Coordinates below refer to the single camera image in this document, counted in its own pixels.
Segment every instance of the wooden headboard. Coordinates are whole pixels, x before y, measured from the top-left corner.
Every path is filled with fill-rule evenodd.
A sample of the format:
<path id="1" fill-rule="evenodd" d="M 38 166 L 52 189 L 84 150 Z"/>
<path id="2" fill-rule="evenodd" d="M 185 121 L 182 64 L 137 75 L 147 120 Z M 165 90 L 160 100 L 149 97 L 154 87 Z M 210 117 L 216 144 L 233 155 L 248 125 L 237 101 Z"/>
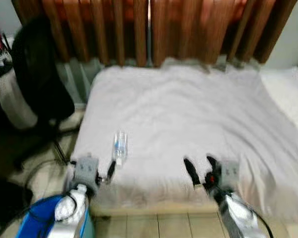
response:
<path id="1" fill-rule="evenodd" d="M 59 57 L 154 66 L 166 57 L 215 63 L 268 59 L 297 0 L 12 0 L 22 23 L 45 14 Z M 151 37 L 148 41 L 148 27 Z"/>

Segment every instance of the white wall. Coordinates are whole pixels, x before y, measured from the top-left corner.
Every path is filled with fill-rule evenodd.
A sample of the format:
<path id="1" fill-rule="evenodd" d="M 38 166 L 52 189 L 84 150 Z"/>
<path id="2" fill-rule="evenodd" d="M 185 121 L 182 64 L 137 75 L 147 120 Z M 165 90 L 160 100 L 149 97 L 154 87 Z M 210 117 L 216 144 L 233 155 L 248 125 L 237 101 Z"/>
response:
<path id="1" fill-rule="evenodd" d="M 298 65 L 298 1 L 281 33 L 265 68 Z"/>
<path id="2" fill-rule="evenodd" d="M 21 27 L 11 0 L 0 0 L 0 32 L 13 35 Z"/>

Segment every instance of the chair base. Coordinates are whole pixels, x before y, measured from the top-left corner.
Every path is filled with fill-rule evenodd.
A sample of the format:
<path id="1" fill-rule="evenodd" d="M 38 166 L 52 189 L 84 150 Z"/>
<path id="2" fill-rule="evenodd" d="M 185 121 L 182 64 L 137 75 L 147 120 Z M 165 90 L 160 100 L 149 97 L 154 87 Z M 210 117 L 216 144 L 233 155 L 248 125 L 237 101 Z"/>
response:
<path id="1" fill-rule="evenodd" d="M 75 128 L 71 128 L 71 129 L 67 129 L 67 130 L 63 130 L 63 131 L 57 131 L 57 133 L 54 136 L 43 138 L 40 142 L 38 142 L 37 144 L 35 144 L 31 148 L 29 148 L 28 150 L 23 152 L 20 156 L 18 156 L 13 161 L 14 168 L 19 172 L 23 171 L 22 163 L 26 159 L 28 159 L 31 155 L 37 153 L 41 148 L 43 148 L 50 142 L 53 142 L 54 148 L 56 149 L 56 151 L 59 155 L 59 158 L 62 160 L 62 162 L 64 162 L 65 164 L 69 163 L 70 159 L 66 158 L 66 155 L 64 154 L 58 140 L 61 139 L 63 136 L 67 136 L 67 135 L 71 135 L 73 133 L 79 132 L 79 127 L 80 127 L 80 125 L 78 125 Z"/>

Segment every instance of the black office chair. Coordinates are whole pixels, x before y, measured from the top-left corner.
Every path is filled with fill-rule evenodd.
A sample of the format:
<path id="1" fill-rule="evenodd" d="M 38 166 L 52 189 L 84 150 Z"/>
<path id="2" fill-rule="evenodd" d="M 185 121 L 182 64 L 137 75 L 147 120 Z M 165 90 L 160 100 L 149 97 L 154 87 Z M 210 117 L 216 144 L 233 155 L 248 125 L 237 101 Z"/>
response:
<path id="1" fill-rule="evenodd" d="M 49 142 L 54 143 L 61 159 L 67 162 L 58 139 L 78 132 L 79 126 L 59 130 L 61 121 L 68 118 L 75 108 L 56 70 L 49 20 L 38 17 L 24 25 L 14 39 L 11 56 L 21 93 L 38 116 L 35 128 L 30 131 L 42 137 L 14 160 L 14 166 L 21 170 L 22 162 Z"/>

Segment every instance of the white sheet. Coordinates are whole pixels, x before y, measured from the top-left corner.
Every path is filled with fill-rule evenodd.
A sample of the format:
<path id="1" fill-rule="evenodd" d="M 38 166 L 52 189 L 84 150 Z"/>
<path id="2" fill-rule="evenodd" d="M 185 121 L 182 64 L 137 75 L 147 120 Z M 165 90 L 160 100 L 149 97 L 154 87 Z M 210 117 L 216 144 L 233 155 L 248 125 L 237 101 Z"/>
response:
<path id="1" fill-rule="evenodd" d="M 97 197 L 102 207 L 160 201 L 206 203 L 183 156 L 200 178 L 205 154 L 240 162 L 238 191 L 250 204 L 298 222 L 298 130 L 268 96 L 257 72 L 198 66 L 117 66 L 94 80 L 72 159 L 91 153 L 105 174 L 113 136 L 129 136 L 129 157 Z"/>
<path id="2" fill-rule="evenodd" d="M 270 97 L 298 128 L 298 67 L 260 72 Z"/>

